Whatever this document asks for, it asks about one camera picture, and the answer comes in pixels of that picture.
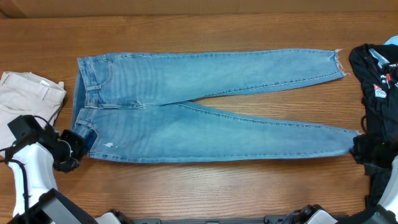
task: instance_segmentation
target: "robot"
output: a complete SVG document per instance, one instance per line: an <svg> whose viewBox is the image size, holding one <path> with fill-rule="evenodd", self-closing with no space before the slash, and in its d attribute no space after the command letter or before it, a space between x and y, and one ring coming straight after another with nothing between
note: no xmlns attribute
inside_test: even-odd
<svg viewBox="0 0 398 224"><path fill-rule="evenodd" d="M16 138L6 149L5 162L16 183L16 206L9 224L391 224L398 223L398 147L371 145L366 135L354 139L354 158L363 164L390 169L391 178L376 206L358 214L336 217L319 205L306 205L288 215L264 218L219 220L130 220L121 212L110 210L93 218L57 190L53 169L70 172L80 165L87 149L84 140L70 130L61 135L47 123L43 129L35 117L19 116L9 124Z"/></svg>

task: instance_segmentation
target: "jeans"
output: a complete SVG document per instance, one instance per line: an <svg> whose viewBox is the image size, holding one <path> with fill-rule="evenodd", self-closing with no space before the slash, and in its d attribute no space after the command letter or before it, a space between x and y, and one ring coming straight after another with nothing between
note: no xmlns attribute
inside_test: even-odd
<svg viewBox="0 0 398 224"><path fill-rule="evenodd" d="M339 156L358 135L189 101L343 78L337 51L117 53L79 58L78 65L72 128L93 158L158 163Z"/></svg>

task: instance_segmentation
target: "blue denim jeans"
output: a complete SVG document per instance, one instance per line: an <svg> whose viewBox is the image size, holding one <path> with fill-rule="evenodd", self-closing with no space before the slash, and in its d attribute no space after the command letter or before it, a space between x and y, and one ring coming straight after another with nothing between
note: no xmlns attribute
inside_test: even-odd
<svg viewBox="0 0 398 224"><path fill-rule="evenodd" d="M336 54L284 49L79 58L72 128L86 139L90 157L118 162L346 154L356 131L244 116L189 101L289 90L343 78Z"/></svg>

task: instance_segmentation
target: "folded white fabric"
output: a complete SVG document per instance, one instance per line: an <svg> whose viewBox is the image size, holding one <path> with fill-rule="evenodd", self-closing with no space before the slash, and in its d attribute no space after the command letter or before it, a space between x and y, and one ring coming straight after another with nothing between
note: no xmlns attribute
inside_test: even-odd
<svg viewBox="0 0 398 224"><path fill-rule="evenodd" d="M16 140L7 124L19 115L37 115L54 124L66 95L64 83L56 84L31 72L4 72L0 80L0 149ZM45 122L36 119L41 127Z"/></svg>

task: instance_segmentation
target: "black garment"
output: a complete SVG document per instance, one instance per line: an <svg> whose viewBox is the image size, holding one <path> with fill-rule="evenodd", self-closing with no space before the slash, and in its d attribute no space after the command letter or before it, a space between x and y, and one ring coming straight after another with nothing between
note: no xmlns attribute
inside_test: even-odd
<svg viewBox="0 0 398 224"><path fill-rule="evenodd" d="M390 63L380 68L369 49ZM349 62L362 83L368 134L393 141L398 136L398 46L364 44L353 49Z"/></svg>

